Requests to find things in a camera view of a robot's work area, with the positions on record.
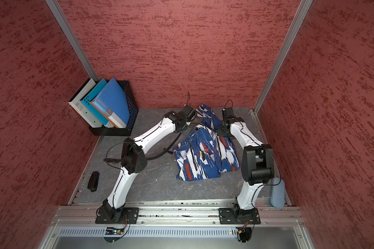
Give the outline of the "blue white patterned trousers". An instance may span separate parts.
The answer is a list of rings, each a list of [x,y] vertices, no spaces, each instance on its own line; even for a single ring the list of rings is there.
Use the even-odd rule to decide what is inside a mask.
[[[196,112],[202,122],[172,149],[179,169],[176,178],[191,182],[219,178],[221,173],[237,171],[240,164],[234,143],[217,135],[222,121],[205,104],[200,105]]]

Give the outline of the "black leather belt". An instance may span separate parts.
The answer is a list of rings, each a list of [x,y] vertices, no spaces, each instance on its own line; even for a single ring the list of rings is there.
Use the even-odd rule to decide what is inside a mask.
[[[156,159],[159,159],[161,158],[162,156],[164,156],[165,154],[172,154],[172,151],[171,149],[175,146],[176,142],[179,140],[179,138],[181,137],[181,135],[185,135],[187,136],[190,131],[194,128],[194,125],[201,125],[201,123],[198,123],[198,122],[190,122],[190,124],[188,125],[187,129],[183,132],[179,132],[178,135],[175,137],[175,139],[166,147],[163,149],[163,151],[161,153],[158,153],[157,155],[155,156],[152,156],[152,157],[148,157],[147,158],[147,161],[151,161],[151,160],[156,160]],[[115,147],[116,145],[120,145],[120,144],[123,144],[123,143],[118,143],[118,144],[115,144],[114,146],[112,146],[106,153],[106,157],[103,159],[103,161],[110,167],[113,167],[113,168],[116,168],[115,166],[112,166],[112,164],[119,164],[121,163],[122,159],[117,159],[117,158],[108,158],[108,153],[110,152],[110,150]]]

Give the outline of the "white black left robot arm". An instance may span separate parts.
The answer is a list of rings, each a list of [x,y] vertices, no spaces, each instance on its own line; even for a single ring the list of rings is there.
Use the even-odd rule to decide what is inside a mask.
[[[124,140],[120,159],[122,167],[118,179],[108,198],[97,210],[95,223],[119,224],[126,221],[127,214],[123,211],[126,197],[137,175],[147,166],[146,153],[167,135],[186,131],[196,115],[194,109],[185,106],[179,112],[165,114],[161,121],[146,133]]]

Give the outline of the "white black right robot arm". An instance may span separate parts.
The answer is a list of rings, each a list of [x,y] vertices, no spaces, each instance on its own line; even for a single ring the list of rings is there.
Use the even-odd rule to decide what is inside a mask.
[[[236,198],[235,211],[239,215],[246,215],[256,208],[261,190],[274,177],[274,164],[269,162],[270,152],[267,151],[271,147],[258,140],[242,118],[224,117],[217,135],[236,139],[243,149],[240,168],[244,183]]]

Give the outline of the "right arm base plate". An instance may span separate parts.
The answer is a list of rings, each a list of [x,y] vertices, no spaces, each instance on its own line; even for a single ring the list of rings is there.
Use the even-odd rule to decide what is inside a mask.
[[[234,224],[248,224],[248,225],[259,225],[261,224],[259,212],[257,208],[250,210],[241,210],[236,207],[233,208],[220,208],[219,220],[222,225],[234,225]]]

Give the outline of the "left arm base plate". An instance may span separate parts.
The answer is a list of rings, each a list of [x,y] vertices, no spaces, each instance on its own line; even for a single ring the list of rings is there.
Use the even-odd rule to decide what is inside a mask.
[[[121,211],[105,209],[103,206],[97,210],[96,224],[136,224],[139,216],[138,207],[124,207]]]

